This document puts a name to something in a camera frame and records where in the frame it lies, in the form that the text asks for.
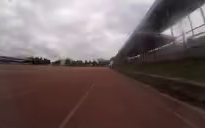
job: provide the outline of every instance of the running track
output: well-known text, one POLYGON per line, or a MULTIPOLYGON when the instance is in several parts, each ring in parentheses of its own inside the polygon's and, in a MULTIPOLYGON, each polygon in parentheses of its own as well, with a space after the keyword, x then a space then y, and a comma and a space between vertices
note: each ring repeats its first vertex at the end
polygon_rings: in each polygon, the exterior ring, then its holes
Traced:
POLYGON ((0 65, 0 128, 205 128, 205 117, 109 68, 0 65))

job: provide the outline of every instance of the cloudy sky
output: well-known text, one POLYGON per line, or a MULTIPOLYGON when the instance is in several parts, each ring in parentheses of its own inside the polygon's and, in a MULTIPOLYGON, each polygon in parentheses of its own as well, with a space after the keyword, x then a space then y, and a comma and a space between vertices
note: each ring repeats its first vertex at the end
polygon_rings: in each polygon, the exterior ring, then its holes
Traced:
POLYGON ((0 55, 110 58, 154 0, 0 0, 0 55))

